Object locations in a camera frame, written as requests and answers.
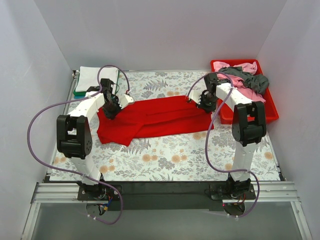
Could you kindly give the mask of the red t shirt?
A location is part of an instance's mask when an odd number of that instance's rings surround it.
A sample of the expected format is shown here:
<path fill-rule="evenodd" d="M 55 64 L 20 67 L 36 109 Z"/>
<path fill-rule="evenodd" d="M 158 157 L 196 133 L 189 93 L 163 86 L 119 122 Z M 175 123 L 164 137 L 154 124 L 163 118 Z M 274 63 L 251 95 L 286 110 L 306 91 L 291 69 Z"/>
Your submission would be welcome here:
<path fill-rule="evenodd" d="M 188 103 L 185 96 L 140 100 L 125 107 L 114 119 L 100 108 L 97 136 L 102 144 L 129 146 L 133 139 L 206 131 L 211 114 Z"/>

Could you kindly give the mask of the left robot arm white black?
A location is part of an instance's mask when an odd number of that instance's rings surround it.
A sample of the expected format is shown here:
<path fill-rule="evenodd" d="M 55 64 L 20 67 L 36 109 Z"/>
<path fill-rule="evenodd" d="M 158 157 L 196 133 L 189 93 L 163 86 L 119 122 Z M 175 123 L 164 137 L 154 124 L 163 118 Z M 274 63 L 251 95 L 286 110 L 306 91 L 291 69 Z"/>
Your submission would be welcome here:
<path fill-rule="evenodd" d="M 81 176 L 77 184 L 95 200 L 103 199 L 107 188 L 96 182 L 103 181 L 103 176 L 89 157 L 93 148 L 90 121 L 96 113 L 113 120 L 121 111 L 119 98 L 113 94 L 116 84 L 108 78 L 102 78 L 100 84 L 101 93 L 83 100 L 73 112 L 59 115 L 56 120 L 57 150 L 71 160 Z"/>

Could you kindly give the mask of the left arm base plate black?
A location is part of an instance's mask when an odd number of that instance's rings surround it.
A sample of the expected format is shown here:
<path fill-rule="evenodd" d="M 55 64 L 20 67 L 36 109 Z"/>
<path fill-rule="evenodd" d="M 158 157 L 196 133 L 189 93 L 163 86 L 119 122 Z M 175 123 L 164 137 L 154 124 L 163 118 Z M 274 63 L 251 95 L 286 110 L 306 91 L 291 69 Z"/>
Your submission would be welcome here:
<path fill-rule="evenodd" d="M 81 185 L 77 200 L 79 201 L 119 201 L 120 196 L 116 190 L 103 184 Z"/>

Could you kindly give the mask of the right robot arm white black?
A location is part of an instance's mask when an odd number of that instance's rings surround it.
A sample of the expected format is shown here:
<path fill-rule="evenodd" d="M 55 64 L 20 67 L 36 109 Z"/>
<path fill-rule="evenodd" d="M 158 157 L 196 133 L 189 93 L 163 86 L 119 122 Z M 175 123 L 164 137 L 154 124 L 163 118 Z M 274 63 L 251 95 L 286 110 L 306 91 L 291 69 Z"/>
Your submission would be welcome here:
<path fill-rule="evenodd" d="M 218 72 L 204 76 L 206 90 L 200 95 L 200 107 L 204 110 L 213 110 L 217 100 L 221 105 L 228 105 L 233 110 L 231 132 L 235 140 L 235 154 L 232 168 L 222 170 L 214 167 L 209 159 L 208 147 L 204 148 L 205 159 L 208 165 L 219 173 L 227 174 L 227 180 L 215 183 L 211 192 L 216 196 L 229 196 L 237 199 L 246 193 L 253 192 L 251 165 L 253 155 L 267 133 L 265 105 L 262 101 L 252 101 L 245 98 L 234 86 L 231 77 L 224 74 L 218 77 Z"/>

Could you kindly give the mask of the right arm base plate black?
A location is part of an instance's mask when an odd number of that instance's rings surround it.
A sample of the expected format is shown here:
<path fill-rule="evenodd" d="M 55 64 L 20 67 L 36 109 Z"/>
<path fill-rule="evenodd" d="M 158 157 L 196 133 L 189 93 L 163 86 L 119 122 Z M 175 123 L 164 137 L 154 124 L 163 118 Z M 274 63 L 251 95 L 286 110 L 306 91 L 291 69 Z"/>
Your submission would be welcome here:
<path fill-rule="evenodd" d="M 209 195 L 213 200 L 238 200 L 245 197 L 245 200 L 255 200 L 256 192 L 252 184 L 249 187 L 227 189 L 225 182 L 216 182 L 209 185 Z"/>

